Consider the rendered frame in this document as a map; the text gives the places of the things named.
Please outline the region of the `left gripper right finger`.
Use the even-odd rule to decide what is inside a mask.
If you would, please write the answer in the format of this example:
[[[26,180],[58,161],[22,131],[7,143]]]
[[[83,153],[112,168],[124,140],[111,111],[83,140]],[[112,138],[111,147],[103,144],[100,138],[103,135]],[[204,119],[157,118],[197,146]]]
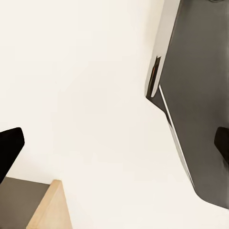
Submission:
[[[218,127],[214,145],[218,151],[222,154],[226,162],[229,164],[229,129],[224,127]]]

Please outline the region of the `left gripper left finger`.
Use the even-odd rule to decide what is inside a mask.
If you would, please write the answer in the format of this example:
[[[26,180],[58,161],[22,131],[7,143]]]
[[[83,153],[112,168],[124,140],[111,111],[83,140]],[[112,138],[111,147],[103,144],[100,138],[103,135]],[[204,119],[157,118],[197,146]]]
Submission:
[[[0,184],[25,145],[21,127],[0,132]]]

